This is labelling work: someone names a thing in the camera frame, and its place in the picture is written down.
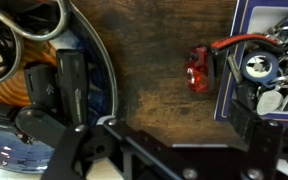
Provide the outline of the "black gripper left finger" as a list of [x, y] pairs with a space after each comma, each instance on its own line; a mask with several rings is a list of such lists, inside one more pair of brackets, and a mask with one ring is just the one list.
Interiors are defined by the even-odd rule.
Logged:
[[103, 126], [117, 140], [123, 140], [134, 132], [124, 121], [117, 120], [114, 116], [103, 117]]

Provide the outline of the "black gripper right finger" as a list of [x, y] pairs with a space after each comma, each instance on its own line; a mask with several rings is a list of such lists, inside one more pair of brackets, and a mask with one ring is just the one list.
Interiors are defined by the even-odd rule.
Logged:
[[263, 120], [238, 100], [232, 100], [228, 121], [247, 149], [242, 157], [250, 160], [276, 160], [281, 149], [283, 126], [274, 120]]

